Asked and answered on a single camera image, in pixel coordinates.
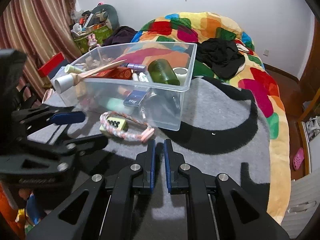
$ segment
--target triangular cutout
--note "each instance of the triangular cutout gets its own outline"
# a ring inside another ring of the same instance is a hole
[[[23,169],[43,169],[43,168],[49,168],[48,165],[37,163],[31,160],[25,160],[22,164]]]
[[[237,191],[232,190],[231,197],[243,224],[259,218],[259,213]]]
[[[67,208],[65,208],[59,215],[59,219],[75,225],[81,214],[82,208],[89,195],[89,191],[85,190],[79,195]]]

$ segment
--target silver screw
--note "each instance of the silver screw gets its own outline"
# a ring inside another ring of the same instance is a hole
[[[69,167],[68,163],[60,163],[57,167],[58,171],[65,171]]]
[[[75,143],[69,143],[69,144],[67,144],[67,149],[68,149],[68,150],[72,150],[74,147],[76,147],[76,144],[75,144]]]
[[[141,168],[141,166],[139,164],[132,164],[130,166],[130,169],[133,170],[133,171],[137,171]]]
[[[95,174],[91,177],[91,179],[94,181],[94,182],[98,182],[102,179],[102,176],[100,174]]]
[[[184,171],[187,171],[187,170],[190,169],[190,165],[187,164],[187,163],[183,163],[183,164],[180,165],[180,168],[181,168],[182,170],[184,170]]]
[[[221,173],[221,174],[219,174],[218,178],[222,181],[226,181],[229,179],[229,176],[225,173]]]

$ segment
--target green storage box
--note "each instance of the green storage box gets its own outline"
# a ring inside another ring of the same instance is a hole
[[[78,39],[73,39],[77,47],[80,49],[82,54],[85,54],[89,51],[88,46],[88,36],[91,34],[96,35],[96,39],[98,44],[102,45],[103,41],[108,38],[112,34],[112,30],[110,30],[106,25],[102,26]]]

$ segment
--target multicolored quilt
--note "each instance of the multicolored quilt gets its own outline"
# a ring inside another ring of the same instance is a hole
[[[241,52],[245,57],[244,70],[226,82],[235,87],[251,90],[258,107],[268,121],[271,178],[267,212],[281,223],[291,191],[288,122],[278,85],[264,70],[261,59],[254,52],[254,43],[249,35],[230,18],[209,12],[181,12],[148,22],[135,35],[132,42],[203,42],[209,38],[238,40],[250,49],[249,54]]]

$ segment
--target green cylindrical container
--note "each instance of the green cylindrical container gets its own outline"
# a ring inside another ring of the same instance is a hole
[[[173,72],[172,67],[166,59],[156,59],[148,66],[148,71],[153,82],[168,84],[168,85],[180,85],[180,81],[177,79],[176,74]]]

